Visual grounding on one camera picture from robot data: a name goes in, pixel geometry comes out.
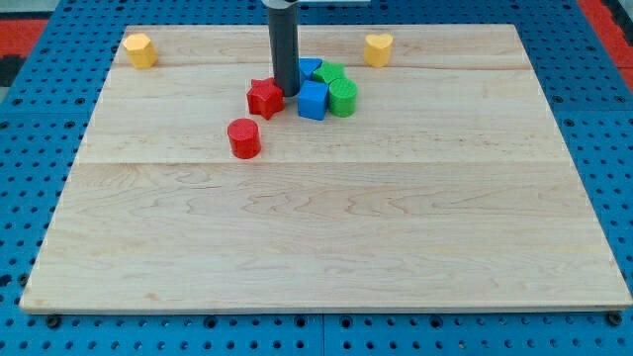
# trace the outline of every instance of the toy block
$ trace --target toy block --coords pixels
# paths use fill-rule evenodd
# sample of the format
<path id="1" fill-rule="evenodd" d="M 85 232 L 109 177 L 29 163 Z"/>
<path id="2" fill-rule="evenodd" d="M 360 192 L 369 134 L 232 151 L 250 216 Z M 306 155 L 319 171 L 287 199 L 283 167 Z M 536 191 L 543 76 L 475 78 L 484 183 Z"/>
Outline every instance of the toy block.
<path id="1" fill-rule="evenodd" d="M 136 69 L 150 68 L 158 60 L 158 54 L 146 34 L 129 35 L 123 41 L 130 62 Z"/>
<path id="2" fill-rule="evenodd" d="M 254 121 L 241 118 L 228 125 L 226 130 L 233 155 L 241 159 L 249 159 L 261 150 L 259 127 Z"/>
<path id="3" fill-rule="evenodd" d="M 347 79 L 336 79 L 329 84 L 329 111 L 339 118 L 347 118 L 356 111 L 356 84 Z"/>
<path id="4" fill-rule="evenodd" d="M 253 79 L 250 85 L 251 88 L 246 93 L 250 114 L 261 115 L 264 119 L 270 120 L 273 114 L 284 110 L 284 95 L 275 85 L 275 79 Z"/>
<path id="5" fill-rule="evenodd" d="M 394 37 L 389 34 L 367 35 L 365 37 L 364 58 L 367 64 L 374 67 L 383 67 L 392 56 L 392 44 Z"/>
<path id="6" fill-rule="evenodd" d="M 313 72 L 313 81 L 329 84 L 336 79 L 345 77 L 345 66 L 339 63 L 330 63 L 326 60 Z"/>
<path id="7" fill-rule="evenodd" d="M 323 120 L 327 111 L 327 84 L 306 80 L 298 101 L 300 117 Z"/>
<path id="8" fill-rule="evenodd" d="M 306 80 L 313 80 L 313 73 L 322 63 L 323 60 L 320 58 L 299 58 L 299 76 L 302 85 Z"/>

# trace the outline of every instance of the wood grain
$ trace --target wood grain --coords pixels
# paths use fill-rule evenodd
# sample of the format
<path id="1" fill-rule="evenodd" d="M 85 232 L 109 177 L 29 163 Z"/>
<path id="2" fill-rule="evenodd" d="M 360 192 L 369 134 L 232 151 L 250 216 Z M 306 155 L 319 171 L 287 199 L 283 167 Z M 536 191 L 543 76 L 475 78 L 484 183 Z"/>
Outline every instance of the wood grain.
<path id="1" fill-rule="evenodd" d="M 546 312 L 631 305 L 514 27 L 302 27 L 357 113 L 230 155 L 262 27 L 132 27 L 21 306 L 33 313 Z M 363 64 L 391 33 L 390 66 Z M 324 39 L 336 34 L 337 41 Z"/>

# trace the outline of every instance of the yellow pentagon block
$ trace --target yellow pentagon block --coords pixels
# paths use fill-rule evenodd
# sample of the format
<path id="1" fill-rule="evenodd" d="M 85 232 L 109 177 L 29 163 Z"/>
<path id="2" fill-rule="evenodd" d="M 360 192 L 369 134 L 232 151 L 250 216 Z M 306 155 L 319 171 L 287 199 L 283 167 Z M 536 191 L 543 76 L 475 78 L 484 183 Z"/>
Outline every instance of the yellow pentagon block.
<path id="1" fill-rule="evenodd" d="M 150 68 L 158 60 L 156 49 L 146 34 L 129 35 L 123 41 L 123 47 L 136 69 Z"/>
<path id="2" fill-rule="evenodd" d="M 374 67 L 387 65 L 392 56 L 394 37 L 389 34 L 367 35 L 365 37 L 365 61 Z"/>

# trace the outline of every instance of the blue cube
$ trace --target blue cube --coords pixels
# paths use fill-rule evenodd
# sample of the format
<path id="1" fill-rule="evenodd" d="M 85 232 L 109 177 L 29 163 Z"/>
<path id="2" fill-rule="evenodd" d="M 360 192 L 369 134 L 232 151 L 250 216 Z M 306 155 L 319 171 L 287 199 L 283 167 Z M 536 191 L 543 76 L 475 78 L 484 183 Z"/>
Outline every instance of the blue cube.
<path id="1" fill-rule="evenodd" d="M 319 58 L 299 58 L 299 77 L 301 78 L 301 85 L 304 85 L 304 81 L 313 80 L 313 73 L 323 63 Z"/>
<path id="2" fill-rule="evenodd" d="M 327 91 L 325 83 L 306 80 L 299 91 L 299 116 L 323 120 L 327 111 Z"/>

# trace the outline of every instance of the blue pegboard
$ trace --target blue pegboard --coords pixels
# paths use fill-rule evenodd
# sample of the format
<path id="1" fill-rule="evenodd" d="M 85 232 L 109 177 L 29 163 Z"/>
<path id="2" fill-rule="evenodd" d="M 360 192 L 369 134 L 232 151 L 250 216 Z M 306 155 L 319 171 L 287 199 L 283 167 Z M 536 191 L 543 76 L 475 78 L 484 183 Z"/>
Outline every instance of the blue pegboard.
<path id="1" fill-rule="evenodd" d="M 300 20 L 349 25 L 515 24 L 631 287 L 633 96 L 574 1 L 373 0 L 369 7 L 359 8 L 302 5 Z M 21 282 L 35 263 L 125 26 L 264 23 L 259 0 L 59 4 L 0 106 L 0 354 L 633 352 L 631 311 L 60 319 L 21 312 Z"/>

